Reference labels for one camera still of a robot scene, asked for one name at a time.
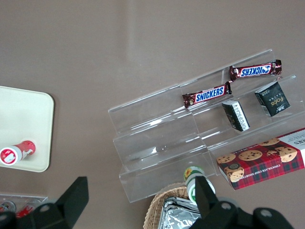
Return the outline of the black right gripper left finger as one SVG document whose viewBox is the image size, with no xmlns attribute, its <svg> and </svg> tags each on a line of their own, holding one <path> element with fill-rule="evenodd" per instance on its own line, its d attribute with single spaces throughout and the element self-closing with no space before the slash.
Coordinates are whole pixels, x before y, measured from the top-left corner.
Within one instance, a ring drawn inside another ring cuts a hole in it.
<svg viewBox="0 0 305 229">
<path fill-rule="evenodd" d="M 13 212 L 0 214 L 2 229 L 72 229 L 89 202 L 88 179 L 78 177 L 55 203 L 45 203 L 17 218 Z"/>
</svg>

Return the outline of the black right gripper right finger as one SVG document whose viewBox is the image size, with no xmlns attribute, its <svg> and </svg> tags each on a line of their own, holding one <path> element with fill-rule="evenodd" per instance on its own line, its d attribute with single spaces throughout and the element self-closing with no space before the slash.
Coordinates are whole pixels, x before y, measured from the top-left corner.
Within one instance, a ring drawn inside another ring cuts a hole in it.
<svg viewBox="0 0 305 229">
<path fill-rule="evenodd" d="M 277 210 L 256 208 L 253 214 L 230 201 L 220 201 L 205 177 L 195 178 L 195 198 L 201 215 L 192 229 L 292 229 L 293 226 Z"/>
</svg>

